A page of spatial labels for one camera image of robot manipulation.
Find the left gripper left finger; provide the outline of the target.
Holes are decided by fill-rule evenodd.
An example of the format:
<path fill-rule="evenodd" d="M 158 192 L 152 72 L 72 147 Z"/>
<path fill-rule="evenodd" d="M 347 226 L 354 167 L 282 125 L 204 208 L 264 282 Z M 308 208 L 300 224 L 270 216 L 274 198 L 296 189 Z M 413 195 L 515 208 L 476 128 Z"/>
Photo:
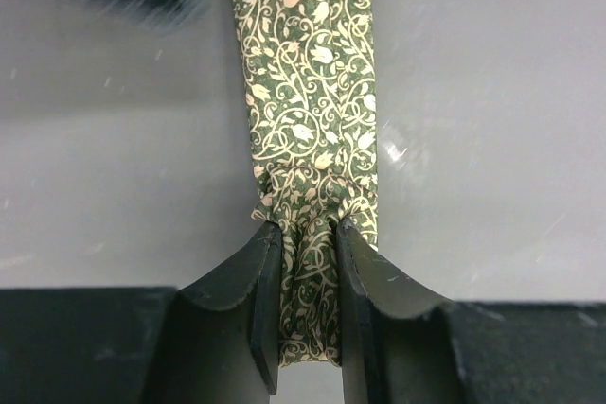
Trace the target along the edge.
<path fill-rule="evenodd" d="M 144 403 L 267 403 L 278 379 L 282 234 L 263 223 L 236 253 L 177 292 Z"/>

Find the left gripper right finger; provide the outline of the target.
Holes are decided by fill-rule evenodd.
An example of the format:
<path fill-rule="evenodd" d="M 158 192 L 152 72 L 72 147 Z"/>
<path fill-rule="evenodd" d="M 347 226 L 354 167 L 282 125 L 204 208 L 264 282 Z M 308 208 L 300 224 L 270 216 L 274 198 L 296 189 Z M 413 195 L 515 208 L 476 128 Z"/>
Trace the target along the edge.
<path fill-rule="evenodd" d="M 336 228 L 347 403 L 462 403 L 449 299 L 378 254 L 351 220 Z"/>

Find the olive green patterned tie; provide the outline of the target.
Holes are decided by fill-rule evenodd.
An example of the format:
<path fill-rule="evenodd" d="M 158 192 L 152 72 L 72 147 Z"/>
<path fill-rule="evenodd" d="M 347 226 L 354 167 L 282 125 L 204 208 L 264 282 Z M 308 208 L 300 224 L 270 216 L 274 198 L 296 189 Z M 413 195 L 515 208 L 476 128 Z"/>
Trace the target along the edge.
<path fill-rule="evenodd" d="M 252 216 L 282 233 L 278 363 L 341 362 L 336 228 L 378 244 L 371 0 L 232 0 Z"/>

